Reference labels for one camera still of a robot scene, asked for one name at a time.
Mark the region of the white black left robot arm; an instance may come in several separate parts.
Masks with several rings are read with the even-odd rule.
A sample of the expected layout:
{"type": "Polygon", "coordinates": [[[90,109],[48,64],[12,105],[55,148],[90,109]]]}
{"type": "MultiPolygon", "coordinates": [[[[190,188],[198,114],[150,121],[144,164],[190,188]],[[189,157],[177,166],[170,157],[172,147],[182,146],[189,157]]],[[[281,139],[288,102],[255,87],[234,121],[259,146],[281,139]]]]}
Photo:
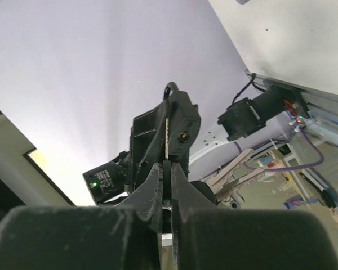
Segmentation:
{"type": "MultiPolygon", "coordinates": [[[[309,117],[308,106],[298,90],[272,86],[253,98],[235,98],[218,117],[227,142],[248,137],[266,126],[278,114],[289,111],[295,118],[309,117]]],[[[197,141],[201,117],[185,91],[169,82],[163,101],[133,119],[130,148],[113,160],[83,173],[95,204],[105,204],[124,191],[132,193],[145,181],[154,163],[178,162],[185,175],[190,164],[210,146],[219,144],[219,132],[211,129],[209,141],[197,141]]]]}

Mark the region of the black-headed key bunch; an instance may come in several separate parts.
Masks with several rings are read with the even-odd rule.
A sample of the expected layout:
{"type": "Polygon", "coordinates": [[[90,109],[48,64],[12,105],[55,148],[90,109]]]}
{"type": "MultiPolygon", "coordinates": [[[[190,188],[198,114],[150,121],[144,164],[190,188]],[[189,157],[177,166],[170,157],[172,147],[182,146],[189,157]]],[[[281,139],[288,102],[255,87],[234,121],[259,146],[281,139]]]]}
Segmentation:
{"type": "MultiPolygon", "coordinates": [[[[194,137],[190,133],[194,128],[194,123],[189,122],[183,132],[174,136],[173,141],[170,141],[169,137],[169,119],[166,119],[165,128],[165,158],[177,163],[180,160],[189,160],[188,165],[192,165],[212,150],[229,143],[224,128],[215,124],[199,142],[194,144],[194,150],[191,154],[188,147],[190,139],[194,137]]],[[[227,197],[234,197],[241,186],[256,181],[264,175],[264,169],[258,168],[253,173],[240,178],[237,182],[230,179],[234,171],[245,165],[245,162],[249,161],[253,154],[254,149],[252,148],[240,150],[239,155],[231,162],[217,167],[215,172],[202,176],[199,181],[205,183],[211,189],[218,202],[225,200],[227,197]]]]}

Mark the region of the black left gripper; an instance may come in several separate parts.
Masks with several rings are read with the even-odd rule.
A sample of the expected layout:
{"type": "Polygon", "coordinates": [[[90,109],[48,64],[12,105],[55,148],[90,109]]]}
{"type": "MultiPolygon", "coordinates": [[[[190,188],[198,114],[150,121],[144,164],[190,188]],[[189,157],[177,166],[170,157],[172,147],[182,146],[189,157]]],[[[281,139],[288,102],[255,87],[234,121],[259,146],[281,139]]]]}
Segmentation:
{"type": "Polygon", "coordinates": [[[154,163],[164,159],[168,101],[133,119],[124,190],[133,193],[146,180],[154,163]]]}

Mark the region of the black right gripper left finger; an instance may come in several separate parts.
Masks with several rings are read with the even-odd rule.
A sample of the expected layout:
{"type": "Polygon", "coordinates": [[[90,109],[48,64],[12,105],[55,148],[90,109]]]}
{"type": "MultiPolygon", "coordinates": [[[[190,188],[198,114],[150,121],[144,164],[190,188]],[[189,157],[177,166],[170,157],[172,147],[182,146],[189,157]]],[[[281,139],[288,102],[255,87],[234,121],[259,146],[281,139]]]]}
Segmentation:
{"type": "Polygon", "coordinates": [[[163,172],[116,206],[29,207],[0,222],[0,269],[160,269],[163,172]]]}

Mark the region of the black Kaijing padlock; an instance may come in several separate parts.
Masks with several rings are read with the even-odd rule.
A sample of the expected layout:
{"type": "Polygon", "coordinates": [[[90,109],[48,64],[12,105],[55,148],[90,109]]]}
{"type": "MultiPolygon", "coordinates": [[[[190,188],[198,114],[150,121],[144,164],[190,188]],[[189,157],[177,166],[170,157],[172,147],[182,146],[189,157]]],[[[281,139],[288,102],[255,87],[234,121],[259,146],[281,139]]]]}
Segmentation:
{"type": "Polygon", "coordinates": [[[168,155],[179,159],[189,153],[201,127],[198,105],[193,104],[188,93],[169,82],[164,90],[168,102],[168,155]]]}

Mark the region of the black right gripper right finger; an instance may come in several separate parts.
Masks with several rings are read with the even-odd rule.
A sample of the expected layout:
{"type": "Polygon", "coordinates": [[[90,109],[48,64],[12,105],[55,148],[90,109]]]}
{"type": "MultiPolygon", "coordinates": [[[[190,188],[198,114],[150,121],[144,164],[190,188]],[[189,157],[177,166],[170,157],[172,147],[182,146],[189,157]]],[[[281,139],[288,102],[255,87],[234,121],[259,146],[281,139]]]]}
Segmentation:
{"type": "Polygon", "coordinates": [[[171,167],[174,258],[179,269],[338,269],[320,221],[305,211],[225,210],[171,167]]]}

